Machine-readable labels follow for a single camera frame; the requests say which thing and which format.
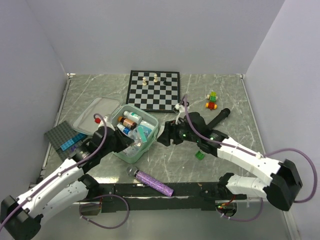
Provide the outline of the alcohol wipe sachets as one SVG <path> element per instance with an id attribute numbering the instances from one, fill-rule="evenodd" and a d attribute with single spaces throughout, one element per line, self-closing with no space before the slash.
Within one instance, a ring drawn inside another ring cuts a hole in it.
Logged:
<path id="1" fill-rule="evenodd" d="M 133 157 L 135 156 L 142 148 L 142 143 L 141 142 L 136 142 L 132 145 L 130 145 L 129 147 L 127 147 L 125 150 L 123 150 L 123 153 L 127 156 L 127 157 Z"/>

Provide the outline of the blue white bandage roll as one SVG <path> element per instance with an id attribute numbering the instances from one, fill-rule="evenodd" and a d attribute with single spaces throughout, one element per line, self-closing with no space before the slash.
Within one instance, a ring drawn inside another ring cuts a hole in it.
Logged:
<path id="1" fill-rule="evenodd" d="M 116 125 L 116 127 L 124 134 L 126 135 L 127 137 L 131 137 L 133 132 L 131 129 L 125 127 L 124 125 L 122 125 L 121 123 L 118 123 Z"/>

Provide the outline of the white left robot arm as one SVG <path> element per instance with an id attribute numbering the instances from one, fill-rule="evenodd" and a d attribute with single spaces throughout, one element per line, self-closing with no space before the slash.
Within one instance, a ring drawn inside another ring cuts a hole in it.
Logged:
<path id="1" fill-rule="evenodd" d="M 101 126 L 36 186 L 18 197 L 7 196 L 0 205 L 0 227 L 15 240 L 31 240 L 42 224 L 66 207 L 99 198 L 101 187 L 88 171 L 133 142 L 119 130 Z"/>

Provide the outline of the blue white mask packet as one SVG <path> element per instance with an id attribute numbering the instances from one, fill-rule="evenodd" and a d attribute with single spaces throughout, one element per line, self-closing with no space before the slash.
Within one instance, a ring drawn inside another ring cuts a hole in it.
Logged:
<path id="1" fill-rule="evenodd" d="M 142 120 L 139 124 L 140 127 L 142 127 L 143 133 L 146 138 L 149 137 L 149 135 L 153 132 L 155 126 L 150 124 L 147 121 Z"/>

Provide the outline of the clear plaster strip packet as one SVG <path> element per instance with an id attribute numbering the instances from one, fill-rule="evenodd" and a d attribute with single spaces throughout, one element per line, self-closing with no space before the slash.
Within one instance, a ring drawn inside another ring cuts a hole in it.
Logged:
<path id="1" fill-rule="evenodd" d="M 158 132 L 158 136 L 157 136 L 157 139 L 161 139 L 163 133 L 164 133 L 164 130 L 165 130 L 165 126 L 164 125 L 161 125 L 160 128 L 159 128 L 159 132 Z"/>

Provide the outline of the brown orange syrup bottle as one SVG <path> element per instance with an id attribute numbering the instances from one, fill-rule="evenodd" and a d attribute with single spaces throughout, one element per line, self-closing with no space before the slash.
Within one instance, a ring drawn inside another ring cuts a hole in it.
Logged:
<path id="1" fill-rule="evenodd" d="M 133 120 L 130 120 L 127 117 L 119 116 L 118 117 L 118 122 L 121 123 L 124 127 L 134 130 L 137 127 L 137 123 L 134 122 Z"/>

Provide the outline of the white medicine bottle green label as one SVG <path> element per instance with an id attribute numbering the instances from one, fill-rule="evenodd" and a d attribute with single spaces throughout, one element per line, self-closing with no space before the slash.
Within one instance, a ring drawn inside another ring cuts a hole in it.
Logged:
<path id="1" fill-rule="evenodd" d="M 143 120 L 143 118 L 140 116 L 140 115 L 138 115 L 138 114 L 136 114 L 136 113 L 134 113 L 134 112 L 129 112 L 129 111 L 124 111 L 123 112 L 123 115 L 126 117 L 126 118 L 128 118 L 128 119 L 130 119 L 131 121 L 133 121 L 133 122 L 135 122 L 135 123 L 137 123 L 137 124 L 140 124 L 141 123 L 141 121 Z"/>

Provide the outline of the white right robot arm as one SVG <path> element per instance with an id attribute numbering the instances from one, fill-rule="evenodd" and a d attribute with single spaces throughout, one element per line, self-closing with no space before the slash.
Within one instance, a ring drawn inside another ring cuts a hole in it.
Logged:
<path id="1" fill-rule="evenodd" d="M 288 159 L 281 162 L 265 157 L 216 130 L 215 126 L 230 113 L 224 108 L 210 123 L 205 123 L 198 112 L 166 121 L 157 141 L 167 147 L 184 141 L 196 143 L 203 152 L 229 161 L 253 175 L 244 177 L 226 173 L 219 180 L 221 198 L 227 200 L 233 195 L 265 198 L 277 209 L 288 211 L 303 186 L 296 165 Z"/>

